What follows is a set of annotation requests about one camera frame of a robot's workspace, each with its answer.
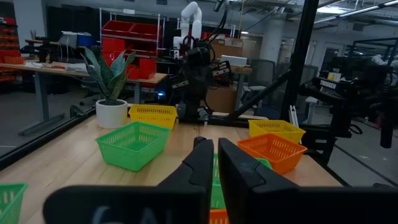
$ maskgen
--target orange plastic basket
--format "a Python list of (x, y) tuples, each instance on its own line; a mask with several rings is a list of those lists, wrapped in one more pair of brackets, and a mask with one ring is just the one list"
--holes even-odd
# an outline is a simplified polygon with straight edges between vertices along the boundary
[(226, 209), (210, 210), (209, 224), (229, 224), (228, 214), (226, 213)]
[(306, 147), (275, 134), (263, 134), (238, 141), (238, 146), (252, 157), (267, 159), (278, 174), (293, 169), (300, 161)]

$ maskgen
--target potted plant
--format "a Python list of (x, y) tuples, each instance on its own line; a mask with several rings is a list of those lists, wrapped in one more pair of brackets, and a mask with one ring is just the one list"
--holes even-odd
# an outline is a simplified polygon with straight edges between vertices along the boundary
[(134, 60), (135, 52), (131, 53), (125, 61), (121, 52), (110, 67), (101, 54), (101, 48), (85, 48), (83, 56), (88, 74), (93, 78), (104, 96), (95, 104), (98, 126), (102, 128), (120, 128), (127, 121), (127, 102), (118, 99), (126, 83), (126, 68)]

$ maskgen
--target snake plant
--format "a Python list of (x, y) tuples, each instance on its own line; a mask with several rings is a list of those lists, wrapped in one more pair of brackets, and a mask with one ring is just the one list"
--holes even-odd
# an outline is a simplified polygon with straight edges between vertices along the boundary
[(82, 55), (88, 74), (97, 82), (99, 90), (105, 97), (103, 105), (120, 104), (117, 99), (127, 80), (126, 69), (136, 56), (136, 53), (133, 52), (127, 60), (124, 60), (124, 53), (125, 50), (119, 54), (110, 67), (106, 64), (100, 47), (94, 47), (93, 51), (85, 48), (85, 55)]

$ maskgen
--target desk leg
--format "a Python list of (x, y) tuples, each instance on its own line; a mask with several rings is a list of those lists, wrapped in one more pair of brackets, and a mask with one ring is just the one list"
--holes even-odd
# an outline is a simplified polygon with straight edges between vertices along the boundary
[(244, 75), (239, 74), (239, 81), (236, 87), (236, 100), (235, 100), (235, 110), (239, 109), (239, 105), (241, 104), (242, 90), (243, 90), (243, 80)]
[(36, 132), (46, 127), (47, 125), (50, 125), (65, 117), (65, 113), (62, 113), (50, 118), (49, 102), (47, 100), (47, 89), (45, 87), (44, 78), (42, 75), (39, 75), (38, 72), (35, 72), (34, 80), (35, 80), (36, 103), (37, 106), (39, 107), (40, 121), (38, 123), (31, 124), (30, 126), (24, 128), (23, 130), (20, 130), (18, 132), (20, 136), (25, 136), (33, 132)]
[(141, 103), (141, 83), (136, 82), (134, 87), (134, 103), (140, 104)]

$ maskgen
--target cardboard box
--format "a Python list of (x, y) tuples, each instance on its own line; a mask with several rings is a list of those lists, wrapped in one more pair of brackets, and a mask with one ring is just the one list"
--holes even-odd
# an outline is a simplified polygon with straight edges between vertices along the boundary
[(215, 112), (232, 113), (235, 109), (236, 90), (232, 87), (218, 87), (207, 90), (206, 101)]
[(216, 58), (221, 58), (222, 55), (230, 55), (242, 57), (243, 55), (243, 40), (236, 38), (225, 38), (225, 40), (214, 40), (211, 43)]

